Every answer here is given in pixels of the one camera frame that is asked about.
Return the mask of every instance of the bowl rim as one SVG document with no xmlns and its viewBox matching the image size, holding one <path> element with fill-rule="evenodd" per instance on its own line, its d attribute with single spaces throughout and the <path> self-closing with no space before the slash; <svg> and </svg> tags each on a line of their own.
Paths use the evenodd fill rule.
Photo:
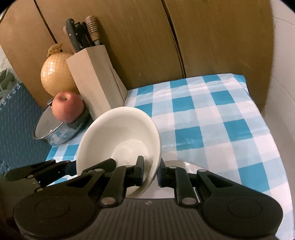
<svg viewBox="0 0 295 240">
<path fill-rule="evenodd" d="M 83 159 L 83 155 L 86 150 L 86 146 L 84 146 L 87 142 L 88 139 L 91 139 L 92 136 L 94 135 L 93 131 L 97 126 L 103 125 L 105 121 L 107 121 L 110 118 L 118 116 L 118 114 L 123 114 L 127 115 L 128 112 L 131 112 L 131 115 L 136 115 L 140 120 L 142 120 L 145 125 L 149 128 L 151 131 L 151 135 L 153 137 L 153 142 L 154 142 L 154 147 L 155 147 L 155 154 L 154 154 L 154 159 L 152 166 L 150 168 L 150 171 L 144 180 L 144 183 L 141 187 L 138 187 L 135 191 L 132 193 L 128 194 L 126 197 L 127 198 L 137 198 L 141 194 L 144 193 L 144 191 L 150 186 L 152 181 L 155 179 L 157 169 L 160 165 L 160 160 L 161 160 L 161 153 L 162 153 L 162 147 L 161 147 L 161 141 L 160 141 L 160 135 L 159 131 L 155 125 L 155 123 L 152 121 L 149 115 L 147 115 L 144 111 L 134 108 L 134 107 L 118 107 L 111 109 L 101 116 L 99 116 L 86 130 L 85 134 L 83 135 L 81 142 L 79 144 L 78 150 L 77 150 L 77 160 L 76 160 L 76 169 L 77 169 L 77 174 L 78 176 L 81 175 L 83 171 L 83 167 L 81 166 L 81 159 Z"/>
</svg>

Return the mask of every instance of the tablecloth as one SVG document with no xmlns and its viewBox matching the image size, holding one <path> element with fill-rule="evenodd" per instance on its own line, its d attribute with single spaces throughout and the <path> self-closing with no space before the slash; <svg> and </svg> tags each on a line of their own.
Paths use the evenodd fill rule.
<svg viewBox="0 0 295 240">
<path fill-rule="evenodd" d="M 133 89 L 125 106 L 139 108 L 152 118 L 160 133 L 164 161 L 199 165 L 276 199 L 284 211 L 277 237 L 293 239 L 286 172 L 243 76 L 191 77 Z M 47 159 L 76 159 L 83 134 L 52 147 Z"/>
</svg>

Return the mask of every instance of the pot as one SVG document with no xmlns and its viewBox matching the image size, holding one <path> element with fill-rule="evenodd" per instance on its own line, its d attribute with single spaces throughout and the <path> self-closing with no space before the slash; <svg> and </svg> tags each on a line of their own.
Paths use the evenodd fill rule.
<svg viewBox="0 0 295 240">
<path fill-rule="evenodd" d="M 53 98 L 49 100 L 43 110 L 33 133 L 36 140 L 44 140 L 51 146 L 59 146 L 73 138 L 89 120 L 90 114 L 87 107 L 84 107 L 83 113 L 71 123 L 64 123 L 57 120 L 51 110 Z"/>
</svg>

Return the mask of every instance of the pot handle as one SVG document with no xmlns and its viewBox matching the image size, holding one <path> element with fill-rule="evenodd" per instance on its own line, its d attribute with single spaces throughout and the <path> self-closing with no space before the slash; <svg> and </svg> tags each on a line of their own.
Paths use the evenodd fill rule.
<svg viewBox="0 0 295 240">
<path fill-rule="evenodd" d="M 43 108 L 42 112 L 44 112 L 49 106 L 52 105 L 53 99 L 54 99 L 54 97 L 48 100 L 48 102 L 47 102 L 45 108 Z"/>
<path fill-rule="evenodd" d="M 80 124 L 84 122 L 87 118 L 89 118 L 89 116 L 90 116 L 89 110 L 84 104 L 84 111 L 82 112 L 82 114 L 75 121 L 68 123 L 68 127 L 74 130 L 78 129 Z"/>
</svg>

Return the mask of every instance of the white wall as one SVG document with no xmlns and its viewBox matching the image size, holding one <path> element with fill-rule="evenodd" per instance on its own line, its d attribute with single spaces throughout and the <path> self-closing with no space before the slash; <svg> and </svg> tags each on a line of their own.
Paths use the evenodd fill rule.
<svg viewBox="0 0 295 240">
<path fill-rule="evenodd" d="M 295 13 L 271 0 L 274 59 L 265 107 L 265 121 L 286 169 L 295 210 Z"/>
</svg>

